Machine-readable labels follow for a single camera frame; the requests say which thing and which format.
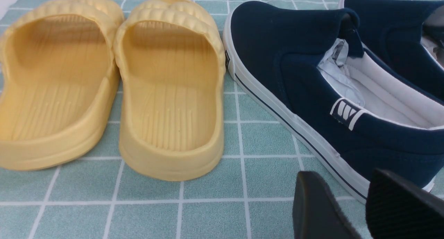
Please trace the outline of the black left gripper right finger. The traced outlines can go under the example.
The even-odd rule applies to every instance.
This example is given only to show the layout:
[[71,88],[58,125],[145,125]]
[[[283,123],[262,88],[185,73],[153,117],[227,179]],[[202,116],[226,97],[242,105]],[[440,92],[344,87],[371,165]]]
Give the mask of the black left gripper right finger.
[[442,239],[444,202],[391,171],[376,169],[365,220],[375,239]]

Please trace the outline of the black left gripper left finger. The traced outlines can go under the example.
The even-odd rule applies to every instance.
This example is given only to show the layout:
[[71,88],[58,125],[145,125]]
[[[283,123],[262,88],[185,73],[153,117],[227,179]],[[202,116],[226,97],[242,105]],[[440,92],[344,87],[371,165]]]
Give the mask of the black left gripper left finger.
[[360,239],[325,180],[314,171],[297,175],[293,202],[295,239]]

